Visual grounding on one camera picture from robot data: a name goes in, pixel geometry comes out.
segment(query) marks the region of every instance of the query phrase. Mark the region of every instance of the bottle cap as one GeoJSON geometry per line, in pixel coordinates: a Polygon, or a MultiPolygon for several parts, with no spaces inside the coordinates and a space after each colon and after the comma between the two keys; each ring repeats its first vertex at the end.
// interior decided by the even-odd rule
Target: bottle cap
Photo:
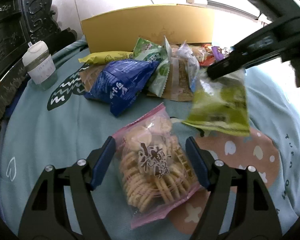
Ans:
{"type": "Polygon", "coordinates": [[[48,46],[44,41],[38,41],[34,45],[32,45],[32,43],[29,42],[28,45],[30,47],[22,57],[22,62],[24,66],[28,66],[32,61],[40,57],[48,50],[48,46]]]}

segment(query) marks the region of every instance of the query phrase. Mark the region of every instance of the bag of cookies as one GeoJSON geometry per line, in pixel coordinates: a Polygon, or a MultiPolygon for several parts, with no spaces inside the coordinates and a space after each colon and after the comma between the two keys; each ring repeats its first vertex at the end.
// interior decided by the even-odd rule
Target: bag of cookies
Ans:
{"type": "Polygon", "coordinates": [[[132,207],[131,228],[163,219],[200,187],[165,106],[160,104],[113,137],[114,165],[132,207]]]}

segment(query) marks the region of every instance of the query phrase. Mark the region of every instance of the cardboard box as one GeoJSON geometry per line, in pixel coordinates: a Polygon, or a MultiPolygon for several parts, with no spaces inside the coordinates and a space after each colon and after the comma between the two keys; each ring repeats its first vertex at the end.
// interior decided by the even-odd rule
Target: cardboard box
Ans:
{"type": "Polygon", "coordinates": [[[125,8],[100,14],[81,22],[90,53],[133,51],[138,37],[162,44],[210,43],[214,10],[180,4],[125,8]]]}

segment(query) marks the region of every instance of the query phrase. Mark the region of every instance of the bolt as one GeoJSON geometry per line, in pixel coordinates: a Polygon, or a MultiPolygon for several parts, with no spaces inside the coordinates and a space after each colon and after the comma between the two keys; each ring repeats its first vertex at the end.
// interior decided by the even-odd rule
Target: bolt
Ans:
{"type": "Polygon", "coordinates": [[[84,166],[84,165],[86,165],[86,163],[87,163],[87,161],[85,159],[80,159],[80,160],[77,161],[77,164],[79,166],[84,166]]]}
{"type": "Polygon", "coordinates": [[[250,171],[250,172],[255,172],[255,171],[256,171],[256,168],[255,168],[254,166],[250,165],[250,166],[248,167],[248,171],[250,171]]]}
{"type": "Polygon", "coordinates": [[[222,167],[222,166],[224,165],[224,162],[221,161],[221,160],[216,160],[216,161],[214,162],[214,164],[215,164],[216,166],[218,166],[218,167],[222,167]]]}
{"type": "Polygon", "coordinates": [[[53,170],[53,166],[52,165],[48,165],[44,169],[45,169],[45,171],[49,172],[49,171],[53,170]]]}

